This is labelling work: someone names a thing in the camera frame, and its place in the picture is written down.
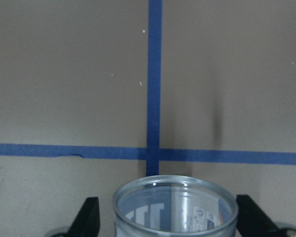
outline metal can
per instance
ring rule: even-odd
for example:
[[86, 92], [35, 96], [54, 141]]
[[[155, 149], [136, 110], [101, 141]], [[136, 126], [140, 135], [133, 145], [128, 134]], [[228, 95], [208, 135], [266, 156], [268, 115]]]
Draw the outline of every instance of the metal can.
[[233, 237], [238, 206], [220, 186], [179, 175], [131, 181], [113, 196], [116, 237]]

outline metal bolt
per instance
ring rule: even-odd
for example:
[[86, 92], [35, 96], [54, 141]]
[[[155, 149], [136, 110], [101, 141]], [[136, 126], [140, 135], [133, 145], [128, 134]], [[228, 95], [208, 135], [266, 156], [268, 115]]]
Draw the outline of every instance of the metal bolt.
[[296, 237], [296, 231], [294, 231], [294, 230], [287, 230], [286, 231], [286, 236], [287, 237]]

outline can top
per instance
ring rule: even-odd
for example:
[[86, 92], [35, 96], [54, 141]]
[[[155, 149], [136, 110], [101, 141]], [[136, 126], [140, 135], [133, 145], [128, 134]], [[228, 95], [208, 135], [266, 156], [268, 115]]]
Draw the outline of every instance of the can top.
[[[160, 186], [166, 185], [176, 185], [182, 187], [183, 189], [189, 188], [190, 190], [205, 190], [206, 193], [212, 195], [213, 197], [219, 197], [221, 200], [228, 205], [228, 209], [230, 209], [230, 215], [226, 221], [224, 221], [221, 225], [218, 225], [210, 230], [202, 230], [202, 231], [193, 231], [193, 232], [170, 232], [164, 231], [159, 229], [151, 229], [144, 225], [140, 225], [135, 221], [132, 221], [130, 218], [126, 217], [125, 212], [121, 211], [119, 206], [119, 202], [131, 195], [136, 195], [139, 192], [144, 192], [147, 188], [153, 190]], [[181, 176], [181, 175], [156, 175], [156, 176], [149, 176], [140, 179], [133, 180], [125, 185], [121, 186], [113, 196], [113, 207], [114, 211], [119, 219], [123, 222], [127, 223], [128, 225], [140, 229], [142, 231], [146, 231], [148, 233], [156, 233], [159, 235], [167, 235], [171, 234], [171, 236], [204, 236], [209, 235], [211, 233], [215, 233], [221, 231], [228, 226], [235, 223], [238, 215], [238, 205], [236, 203], [235, 198], [225, 189], [222, 187], [205, 181], [196, 179], [193, 177]]]

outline blue tape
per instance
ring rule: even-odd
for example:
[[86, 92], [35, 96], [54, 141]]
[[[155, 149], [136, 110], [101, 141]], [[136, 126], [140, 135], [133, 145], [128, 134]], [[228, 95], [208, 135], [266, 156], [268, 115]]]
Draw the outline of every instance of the blue tape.
[[161, 160], [296, 165], [296, 153], [160, 149]]
[[0, 156], [145, 159], [146, 148], [0, 144]]
[[159, 174], [162, 0], [149, 0], [146, 175]]

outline can rim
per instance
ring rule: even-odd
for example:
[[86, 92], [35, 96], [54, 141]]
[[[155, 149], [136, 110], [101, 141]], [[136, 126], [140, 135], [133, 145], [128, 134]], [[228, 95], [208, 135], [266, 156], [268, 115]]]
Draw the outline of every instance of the can rim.
[[[197, 185], [199, 187], [208, 189], [218, 194], [219, 196], [221, 196], [228, 203], [232, 212], [232, 216], [227, 222], [223, 223], [222, 225], [217, 226], [211, 230], [205, 230], [200, 232], [168, 232], [168, 231], [155, 230], [155, 229], [150, 229], [145, 226], [139, 225], [136, 222], [133, 222], [128, 218], [126, 218], [119, 211], [119, 208], [117, 206], [117, 203], [120, 200], [120, 198], [122, 198], [125, 194], [129, 193], [132, 190], [137, 190], [138, 187], [153, 184], [153, 183], [156, 183], [156, 184], [175, 183], [175, 184], [188, 184], [188, 185], [190, 184], [190, 185]], [[182, 175], [155, 175], [155, 176], [148, 176], [148, 177], [143, 177], [143, 178], [130, 181], [115, 191], [113, 196], [113, 208], [118, 218], [126, 222], [128, 225], [135, 227], [136, 229], [140, 229], [148, 233], [155, 233], [159, 235], [171, 234], [172, 236], [184, 235], [184, 236], [192, 237], [192, 236], [202, 236], [202, 235], [212, 234], [212, 233], [221, 231], [224, 228], [231, 225], [237, 219], [237, 216], [238, 216], [238, 205], [235, 198], [230, 194], [230, 192], [228, 192], [227, 190], [218, 186], [215, 183], [193, 178], [193, 177], [182, 176]]]

